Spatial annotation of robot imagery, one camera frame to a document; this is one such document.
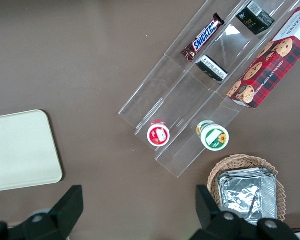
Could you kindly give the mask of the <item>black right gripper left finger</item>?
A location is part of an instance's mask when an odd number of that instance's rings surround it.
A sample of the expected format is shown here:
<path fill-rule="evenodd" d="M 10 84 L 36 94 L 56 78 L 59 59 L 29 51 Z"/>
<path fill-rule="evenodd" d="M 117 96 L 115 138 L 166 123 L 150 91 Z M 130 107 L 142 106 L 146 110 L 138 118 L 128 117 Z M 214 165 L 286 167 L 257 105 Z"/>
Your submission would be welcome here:
<path fill-rule="evenodd" d="M 83 188 L 73 185 L 47 213 L 37 213 L 12 228 L 0 221 L 0 240 L 65 240 L 83 210 Z"/>

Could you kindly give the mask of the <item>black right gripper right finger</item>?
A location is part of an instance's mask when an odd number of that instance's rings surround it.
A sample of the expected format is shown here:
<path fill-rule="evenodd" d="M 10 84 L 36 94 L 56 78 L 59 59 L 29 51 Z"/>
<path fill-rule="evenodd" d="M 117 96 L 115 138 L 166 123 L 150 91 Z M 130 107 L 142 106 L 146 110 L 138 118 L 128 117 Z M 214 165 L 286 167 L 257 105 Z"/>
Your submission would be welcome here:
<path fill-rule="evenodd" d="M 253 225 L 230 211 L 221 211 L 206 185 L 197 185 L 195 206 L 201 228 L 192 240 L 297 240 L 285 223 L 263 218 Z"/>

